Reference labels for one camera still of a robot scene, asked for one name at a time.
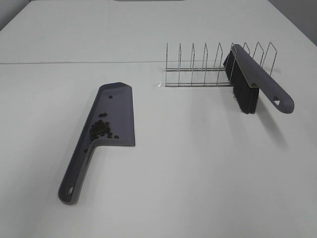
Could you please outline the grey plastic dustpan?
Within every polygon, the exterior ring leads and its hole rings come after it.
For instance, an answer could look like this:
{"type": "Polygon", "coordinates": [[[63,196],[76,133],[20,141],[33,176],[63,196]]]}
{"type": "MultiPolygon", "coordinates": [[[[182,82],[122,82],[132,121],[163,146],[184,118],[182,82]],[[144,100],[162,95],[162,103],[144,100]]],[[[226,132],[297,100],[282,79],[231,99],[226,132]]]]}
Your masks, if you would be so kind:
{"type": "Polygon", "coordinates": [[[122,82],[100,86],[60,184],[60,201],[78,201],[95,148],[135,144],[132,87],[122,82]]]}

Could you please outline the pile of coffee beans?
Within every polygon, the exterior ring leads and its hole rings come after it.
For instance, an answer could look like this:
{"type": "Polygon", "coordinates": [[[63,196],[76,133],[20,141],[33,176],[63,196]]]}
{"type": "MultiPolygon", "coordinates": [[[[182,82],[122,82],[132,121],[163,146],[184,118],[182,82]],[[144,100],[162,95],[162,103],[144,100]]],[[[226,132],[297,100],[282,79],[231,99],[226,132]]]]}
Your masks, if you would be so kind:
{"type": "Polygon", "coordinates": [[[84,154],[88,153],[91,144],[97,140],[120,139],[117,129],[114,127],[114,117],[117,113],[113,103],[112,94],[101,94],[95,98],[81,133],[80,151],[84,154]]]}

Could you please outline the grey hand brush black bristles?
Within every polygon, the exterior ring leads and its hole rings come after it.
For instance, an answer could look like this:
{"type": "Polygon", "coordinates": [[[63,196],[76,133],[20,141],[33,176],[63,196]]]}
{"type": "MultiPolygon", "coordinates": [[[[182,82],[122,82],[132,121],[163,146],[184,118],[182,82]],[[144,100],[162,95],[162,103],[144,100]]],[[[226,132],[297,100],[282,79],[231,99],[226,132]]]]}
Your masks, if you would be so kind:
{"type": "Polygon", "coordinates": [[[291,96],[241,47],[232,45],[223,66],[233,95],[240,110],[254,114],[259,92],[262,91],[269,101],[284,114],[294,111],[291,96]]]}

